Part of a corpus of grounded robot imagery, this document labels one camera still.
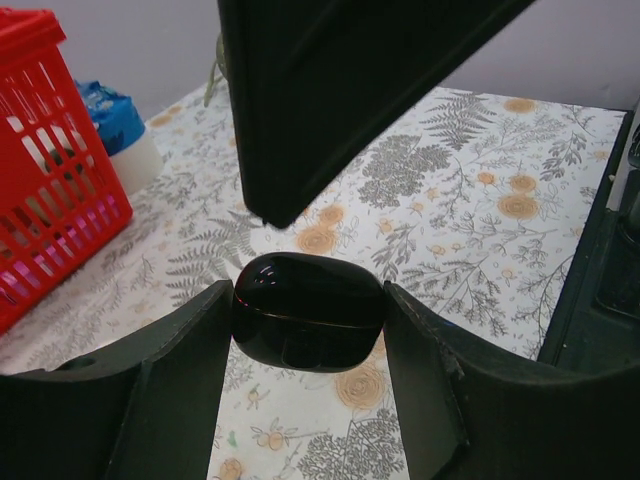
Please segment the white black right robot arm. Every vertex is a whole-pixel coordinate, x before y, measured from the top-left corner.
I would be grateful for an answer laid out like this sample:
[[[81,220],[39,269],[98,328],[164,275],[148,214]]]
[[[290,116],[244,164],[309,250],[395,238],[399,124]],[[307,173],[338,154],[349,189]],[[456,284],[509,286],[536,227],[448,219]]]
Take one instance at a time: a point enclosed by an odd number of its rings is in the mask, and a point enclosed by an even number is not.
[[[298,246],[379,275],[516,352],[597,372],[639,356],[632,114],[444,89],[524,1],[222,1],[242,192]]]

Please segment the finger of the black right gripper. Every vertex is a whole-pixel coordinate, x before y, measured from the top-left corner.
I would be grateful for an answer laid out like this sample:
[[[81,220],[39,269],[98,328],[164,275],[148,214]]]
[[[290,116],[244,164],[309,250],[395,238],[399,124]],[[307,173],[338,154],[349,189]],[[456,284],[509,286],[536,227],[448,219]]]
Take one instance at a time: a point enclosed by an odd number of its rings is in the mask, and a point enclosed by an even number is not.
[[[222,1],[242,193],[283,229],[524,1]]]

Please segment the floral patterned table mat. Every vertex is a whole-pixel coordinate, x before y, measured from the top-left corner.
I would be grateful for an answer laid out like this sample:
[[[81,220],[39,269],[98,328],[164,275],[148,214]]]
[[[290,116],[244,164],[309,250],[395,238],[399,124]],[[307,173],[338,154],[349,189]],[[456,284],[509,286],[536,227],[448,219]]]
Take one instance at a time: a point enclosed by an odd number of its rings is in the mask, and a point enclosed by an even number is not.
[[[1,370],[55,368],[278,250],[359,264],[535,358],[622,123],[439,88],[279,231],[243,202],[226,85],[196,91],[147,124],[165,167],[132,197],[131,224],[2,338]]]

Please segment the blue white wipes canister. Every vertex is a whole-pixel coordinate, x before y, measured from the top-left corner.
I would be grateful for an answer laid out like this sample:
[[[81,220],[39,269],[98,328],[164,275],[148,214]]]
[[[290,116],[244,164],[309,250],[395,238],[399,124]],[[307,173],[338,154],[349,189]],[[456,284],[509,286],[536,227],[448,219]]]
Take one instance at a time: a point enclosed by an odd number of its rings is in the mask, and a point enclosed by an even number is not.
[[[75,82],[127,195],[148,186],[164,161],[130,96],[98,81]]]

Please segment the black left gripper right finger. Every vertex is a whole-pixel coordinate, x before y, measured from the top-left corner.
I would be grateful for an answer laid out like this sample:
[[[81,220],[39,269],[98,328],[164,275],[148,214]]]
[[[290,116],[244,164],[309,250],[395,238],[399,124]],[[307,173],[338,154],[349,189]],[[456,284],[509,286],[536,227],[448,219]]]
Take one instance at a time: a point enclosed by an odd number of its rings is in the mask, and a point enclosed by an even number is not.
[[[639,366],[532,361],[387,283],[387,359],[413,479],[635,479]]]

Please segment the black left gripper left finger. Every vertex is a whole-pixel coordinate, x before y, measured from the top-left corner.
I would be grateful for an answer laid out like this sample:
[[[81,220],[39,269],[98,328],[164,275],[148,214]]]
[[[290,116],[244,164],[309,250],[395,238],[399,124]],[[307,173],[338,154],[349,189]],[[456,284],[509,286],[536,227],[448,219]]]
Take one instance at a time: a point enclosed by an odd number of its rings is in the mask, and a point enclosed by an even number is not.
[[[1,379],[5,479],[203,479],[227,355],[232,284],[60,367]]]

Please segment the green netted melon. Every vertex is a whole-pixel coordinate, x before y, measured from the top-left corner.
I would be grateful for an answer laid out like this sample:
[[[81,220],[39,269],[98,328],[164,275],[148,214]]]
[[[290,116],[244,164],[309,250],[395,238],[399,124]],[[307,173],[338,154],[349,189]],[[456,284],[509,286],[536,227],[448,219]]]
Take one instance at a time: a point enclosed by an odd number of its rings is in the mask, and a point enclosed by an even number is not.
[[[208,83],[203,97],[203,105],[205,107],[209,106],[217,85],[221,82],[222,79],[226,78],[227,67],[225,59],[225,46],[223,35],[219,34],[216,40],[215,59],[210,70]]]

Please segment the red plastic shopping basket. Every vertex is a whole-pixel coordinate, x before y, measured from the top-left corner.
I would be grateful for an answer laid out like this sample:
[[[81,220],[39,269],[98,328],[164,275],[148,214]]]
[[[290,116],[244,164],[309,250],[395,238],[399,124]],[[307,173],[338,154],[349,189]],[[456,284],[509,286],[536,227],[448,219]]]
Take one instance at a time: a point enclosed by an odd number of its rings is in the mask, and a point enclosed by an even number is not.
[[[132,207],[50,10],[1,10],[1,329],[122,231]]]

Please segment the black earbud charging case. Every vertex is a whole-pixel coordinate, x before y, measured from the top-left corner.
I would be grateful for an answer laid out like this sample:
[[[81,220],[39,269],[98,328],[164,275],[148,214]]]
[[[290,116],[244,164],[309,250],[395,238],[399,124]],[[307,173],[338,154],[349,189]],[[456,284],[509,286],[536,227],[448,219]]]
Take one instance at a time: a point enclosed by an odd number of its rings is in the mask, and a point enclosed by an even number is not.
[[[339,373],[370,355],[387,318],[382,283],[365,268],[330,257],[272,252],[241,271],[232,335],[260,363]]]

